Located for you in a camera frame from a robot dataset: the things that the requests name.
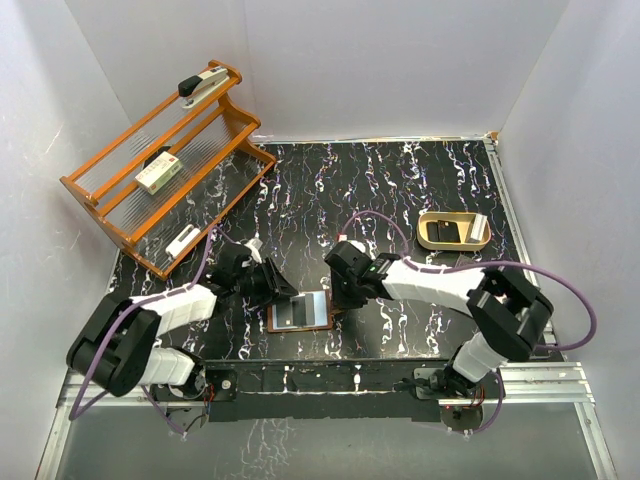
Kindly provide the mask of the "dark credit card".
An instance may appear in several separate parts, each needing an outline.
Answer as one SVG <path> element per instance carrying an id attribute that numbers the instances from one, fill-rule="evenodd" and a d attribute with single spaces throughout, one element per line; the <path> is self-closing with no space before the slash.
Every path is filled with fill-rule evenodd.
<path id="1" fill-rule="evenodd" d="M 315 301 L 312 293 L 304 293 L 291 299 L 293 319 L 296 327 L 307 327 L 315 324 Z"/>
<path id="2" fill-rule="evenodd" d="M 290 304 L 278 304 L 272 308 L 272 326 L 276 330 L 290 329 L 295 326 L 293 307 Z"/>

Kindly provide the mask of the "brown leather card holder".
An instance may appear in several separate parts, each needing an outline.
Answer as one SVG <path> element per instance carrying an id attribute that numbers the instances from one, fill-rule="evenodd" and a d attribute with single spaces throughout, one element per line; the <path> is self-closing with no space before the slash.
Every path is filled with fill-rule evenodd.
<path id="1" fill-rule="evenodd" d="M 333 328 L 335 312 L 327 289 L 302 292 L 267 309 L 268 332 L 292 333 Z"/>

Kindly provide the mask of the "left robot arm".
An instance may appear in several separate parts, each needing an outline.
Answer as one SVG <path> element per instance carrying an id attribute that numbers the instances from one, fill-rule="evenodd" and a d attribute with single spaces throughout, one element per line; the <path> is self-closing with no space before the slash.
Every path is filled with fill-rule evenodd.
<path id="1" fill-rule="evenodd" d="M 181 347 L 158 347 L 156 339 L 210 319 L 217 302 L 229 296 L 238 295 L 250 306 L 296 296 L 298 291 L 271 258 L 260 256 L 259 248 L 256 239 L 226 244 L 196 283 L 165 293 L 105 295 L 69 348 L 67 366 L 114 397 L 137 386 L 167 385 L 186 399 L 197 398 L 207 383 L 201 361 Z"/>

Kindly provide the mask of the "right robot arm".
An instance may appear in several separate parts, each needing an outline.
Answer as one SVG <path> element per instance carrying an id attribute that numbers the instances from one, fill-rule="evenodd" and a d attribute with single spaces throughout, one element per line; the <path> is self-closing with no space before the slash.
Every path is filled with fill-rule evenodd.
<path id="1" fill-rule="evenodd" d="M 422 301 L 474 321 L 478 331 L 446 366 L 414 381 L 416 387 L 446 397 L 470 397 L 488 373 L 509 361 L 528 361 L 554 312 L 550 300 L 512 266 L 467 264 L 461 271 L 411 266 L 397 254 L 371 258 L 349 241 L 338 242 L 325 263 L 339 310 L 358 309 L 373 299 Z"/>

